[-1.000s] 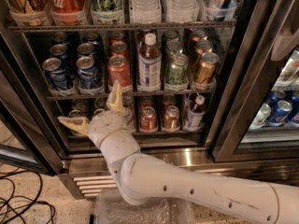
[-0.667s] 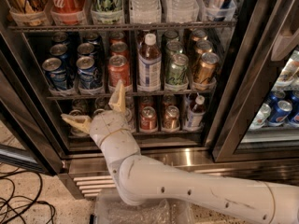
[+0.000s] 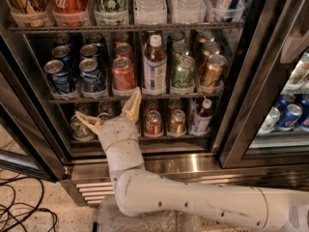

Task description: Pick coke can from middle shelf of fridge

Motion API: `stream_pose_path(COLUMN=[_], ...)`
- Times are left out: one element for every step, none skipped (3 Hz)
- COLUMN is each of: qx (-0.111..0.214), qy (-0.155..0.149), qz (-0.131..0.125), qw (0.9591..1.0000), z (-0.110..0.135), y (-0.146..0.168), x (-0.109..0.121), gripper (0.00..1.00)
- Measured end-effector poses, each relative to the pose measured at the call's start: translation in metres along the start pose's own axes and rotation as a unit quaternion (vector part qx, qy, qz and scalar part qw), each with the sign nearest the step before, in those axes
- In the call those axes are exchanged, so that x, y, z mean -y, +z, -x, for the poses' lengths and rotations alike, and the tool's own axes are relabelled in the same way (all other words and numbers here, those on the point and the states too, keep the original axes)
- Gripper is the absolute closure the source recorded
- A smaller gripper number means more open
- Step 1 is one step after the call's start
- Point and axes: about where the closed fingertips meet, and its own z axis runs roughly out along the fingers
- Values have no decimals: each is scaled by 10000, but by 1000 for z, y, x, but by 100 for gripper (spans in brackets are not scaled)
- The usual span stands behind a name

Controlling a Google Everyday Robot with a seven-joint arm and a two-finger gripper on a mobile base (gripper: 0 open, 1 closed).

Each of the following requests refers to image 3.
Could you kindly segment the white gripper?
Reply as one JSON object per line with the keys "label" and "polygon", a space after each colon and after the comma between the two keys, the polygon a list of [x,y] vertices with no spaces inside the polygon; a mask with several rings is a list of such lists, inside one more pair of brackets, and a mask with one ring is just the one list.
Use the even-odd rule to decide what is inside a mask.
{"label": "white gripper", "polygon": [[135,123],[139,118],[141,100],[141,90],[136,87],[122,109],[126,117],[118,116],[104,123],[100,118],[85,115],[80,111],[76,111],[75,115],[90,131],[98,134],[104,152],[109,149],[138,151],[138,132]]}

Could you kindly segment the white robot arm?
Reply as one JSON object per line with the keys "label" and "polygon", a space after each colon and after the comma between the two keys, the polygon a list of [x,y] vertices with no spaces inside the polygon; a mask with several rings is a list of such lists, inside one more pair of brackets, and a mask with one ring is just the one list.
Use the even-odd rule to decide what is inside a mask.
{"label": "white robot arm", "polygon": [[309,193],[280,188],[187,184],[145,169],[138,133],[141,90],[122,113],[102,121],[79,111],[77,118],[98,136],[106,154],[119,210],[128,217],[180,211],[261,232],[309,232]]}

